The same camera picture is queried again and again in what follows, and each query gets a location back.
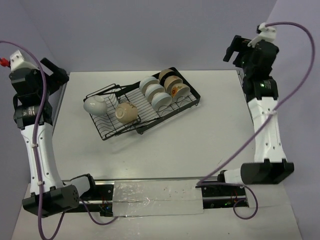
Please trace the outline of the cream floral bowl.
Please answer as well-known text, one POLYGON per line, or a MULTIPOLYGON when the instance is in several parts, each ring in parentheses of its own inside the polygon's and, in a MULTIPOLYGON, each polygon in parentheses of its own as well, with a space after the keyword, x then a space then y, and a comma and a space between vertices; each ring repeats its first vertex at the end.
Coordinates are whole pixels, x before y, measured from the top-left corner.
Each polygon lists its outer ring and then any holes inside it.
POLYGON ((131 123, 138 118, 138 108, 131 102, 122 102, 116 107, 115 116, 124 125, 131 123))

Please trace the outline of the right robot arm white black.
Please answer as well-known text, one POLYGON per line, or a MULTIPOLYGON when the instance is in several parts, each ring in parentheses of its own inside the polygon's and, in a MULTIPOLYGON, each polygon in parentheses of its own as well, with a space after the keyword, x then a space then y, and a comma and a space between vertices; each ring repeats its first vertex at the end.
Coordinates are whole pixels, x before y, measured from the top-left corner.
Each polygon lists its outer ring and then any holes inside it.
POLYGON ((242 90, 256 134, 255 154, 252 162, 219 173, 217 190, 223 196, 235 189, 234 184, 277 185, 295 169, 282 147, 276 111, 278 86, 270 75, 279 48, 264 39, 251 44, 250 39, 235 35, 223 60, 228 62, 234 52, 238 54, 233 64, 244 73, 242 90))

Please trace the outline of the white ribbed bowl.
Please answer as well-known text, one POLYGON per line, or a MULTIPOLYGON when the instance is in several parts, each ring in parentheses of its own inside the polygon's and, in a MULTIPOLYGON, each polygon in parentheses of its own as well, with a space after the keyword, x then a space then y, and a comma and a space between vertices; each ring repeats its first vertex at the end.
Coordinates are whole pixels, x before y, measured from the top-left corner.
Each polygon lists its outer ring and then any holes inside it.
POLYGON ((155 94, 164 92, 165 88, 162 85, 158 83, 150 84, 145 91, 145 98, 151 103, 155 94))
POLYGON ((139 83, 139 90, 145 94, 146 92, 146 89, 149 85, 152 85, 152 84, 158 84, 159 83, 159 80, 154 77, 154 76, 147 76, 145 78, 143 78, 140 83, 139 83))

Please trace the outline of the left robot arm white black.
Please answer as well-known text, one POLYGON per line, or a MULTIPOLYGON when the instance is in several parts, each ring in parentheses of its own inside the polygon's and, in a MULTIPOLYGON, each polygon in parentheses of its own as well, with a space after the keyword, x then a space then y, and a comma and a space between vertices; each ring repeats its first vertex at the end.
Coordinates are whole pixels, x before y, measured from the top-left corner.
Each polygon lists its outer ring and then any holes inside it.
POLYGON ((29 213, 46 218, 76 209, 80 198, 93 199, 98 187, 90 174, 71 179, 60 178, 53 150, 53 119, 49 96, 69 81, 67 72, 47 58, 40 61, 51 70, 41 73, 31 62, 10 60, 9 79, 16 94, 13 97, 13 119, 24 139, 30 168, 30 197, 22 200, 29 213))

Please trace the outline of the beige floral bowl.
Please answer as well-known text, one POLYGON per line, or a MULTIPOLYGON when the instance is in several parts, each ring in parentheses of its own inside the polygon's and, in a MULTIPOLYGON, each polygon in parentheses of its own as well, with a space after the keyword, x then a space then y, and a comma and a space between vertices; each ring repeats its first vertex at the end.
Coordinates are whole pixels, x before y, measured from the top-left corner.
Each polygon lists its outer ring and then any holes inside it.
POLYGON ((170 94, 171 93, 171 89, 175 84, 180 84, 183 83, 183 80, 175 75, 169 76, 165 79, 164 81, 164 88, 165 91, 170 94))
POLYGON ((177 83, 171 88, 171 96, 174 100, 182 97, 187 97, 190 93, 190 87, 184 83, 177 83))
POLYGON ((159 82, 162 80, 164 76, 172 76, 174 73, 175 71, 169 68, 162 70, 158 75, 159 82))

